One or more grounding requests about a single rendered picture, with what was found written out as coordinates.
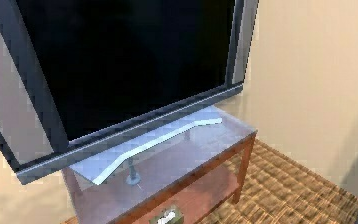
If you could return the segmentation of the green tissue box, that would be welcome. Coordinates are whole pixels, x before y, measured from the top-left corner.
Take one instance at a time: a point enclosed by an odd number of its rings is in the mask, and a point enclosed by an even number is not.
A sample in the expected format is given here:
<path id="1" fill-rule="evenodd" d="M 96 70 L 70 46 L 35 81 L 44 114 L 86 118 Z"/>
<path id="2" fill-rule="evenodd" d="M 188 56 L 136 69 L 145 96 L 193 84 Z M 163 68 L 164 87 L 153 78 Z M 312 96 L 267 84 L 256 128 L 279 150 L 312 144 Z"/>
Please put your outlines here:
<path id="1" fill-rule="evenodd" d="M 172 205 L 150 219 L 149 224 L 184 224 L 184 215 L 176 205 Z"/>

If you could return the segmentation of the brown glass-topped television table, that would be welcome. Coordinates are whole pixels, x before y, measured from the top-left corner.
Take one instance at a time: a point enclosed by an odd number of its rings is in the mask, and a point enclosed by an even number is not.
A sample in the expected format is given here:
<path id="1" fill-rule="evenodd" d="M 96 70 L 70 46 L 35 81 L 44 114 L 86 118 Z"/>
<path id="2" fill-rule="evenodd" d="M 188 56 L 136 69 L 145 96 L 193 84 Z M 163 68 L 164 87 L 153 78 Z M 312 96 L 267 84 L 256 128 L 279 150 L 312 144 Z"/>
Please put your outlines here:
<path id="1" fill-rule="evenodd" d="M 171 206 L 196 224 L 239 201 L 257 130 L 214 106 L 62 170 L 78 224 L 149 224 Z"/>

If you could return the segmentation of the black flat television set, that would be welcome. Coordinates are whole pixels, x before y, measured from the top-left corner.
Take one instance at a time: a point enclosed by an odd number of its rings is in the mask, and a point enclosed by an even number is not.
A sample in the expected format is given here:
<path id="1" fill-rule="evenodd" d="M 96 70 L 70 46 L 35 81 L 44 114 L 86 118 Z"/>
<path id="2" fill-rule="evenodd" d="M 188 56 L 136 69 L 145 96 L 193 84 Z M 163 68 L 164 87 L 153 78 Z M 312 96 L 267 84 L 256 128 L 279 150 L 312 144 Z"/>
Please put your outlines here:
<path id="1" fill-rule="evenodd" d="M 0 151 L 94 184 L 241 92 L 259 0 L 0 0 Z"/>

